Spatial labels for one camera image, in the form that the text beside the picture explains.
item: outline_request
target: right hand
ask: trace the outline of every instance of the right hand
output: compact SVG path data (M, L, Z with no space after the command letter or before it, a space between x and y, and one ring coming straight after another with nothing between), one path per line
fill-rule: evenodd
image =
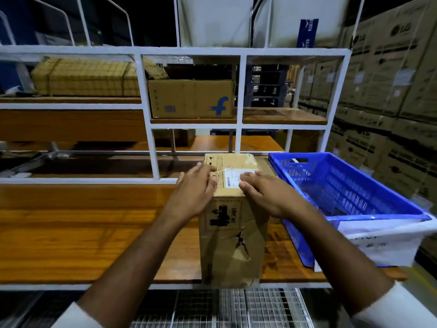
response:
M241 174L240 179L239 186L245 196L273 217L294 221L317 212L292 186L276 176L255 171L255 174Z

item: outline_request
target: blue plastic crate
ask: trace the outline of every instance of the blue plastic crate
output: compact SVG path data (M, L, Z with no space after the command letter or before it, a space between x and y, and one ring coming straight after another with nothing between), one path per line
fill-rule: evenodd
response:
M278 176L336 228L340 221L431 219L410 200L331 153L270 153L269 161ZM284 225L302 263L314 267L314 256L302 234L289 221L284 220Z

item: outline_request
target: forearm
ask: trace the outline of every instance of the forearm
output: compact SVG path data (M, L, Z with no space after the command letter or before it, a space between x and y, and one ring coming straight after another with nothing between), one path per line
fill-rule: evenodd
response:
M293 223L350 315L387 293L394 281L315 209Z
M128 327L182 226L158 217L106 270L78 304L105 328Z

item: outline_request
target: blue flipkart logo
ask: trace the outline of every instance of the blue flipkart logo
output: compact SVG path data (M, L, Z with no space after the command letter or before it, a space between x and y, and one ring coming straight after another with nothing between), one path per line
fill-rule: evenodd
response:
M221 98L218 100L217 106L212 106L212 107L210 107L211 110L215 110L215 111L216 111L216 115L221 115L221 112L224 111L224 110L226 110L226 107L223 106L223 103L224 103L225 101L228 101L228 100L229 100L228 97L221 97Z

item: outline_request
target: person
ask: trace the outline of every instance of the person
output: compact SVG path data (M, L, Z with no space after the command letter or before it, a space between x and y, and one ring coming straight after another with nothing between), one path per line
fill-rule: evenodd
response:
M162 214L53 325L53 328L128 327L173 239L198 216L216 190L215 167L197 165L181 173ZM292 222L340 298L355 327L437 327L437 319L398 282L278 177L241 174L251 204Z

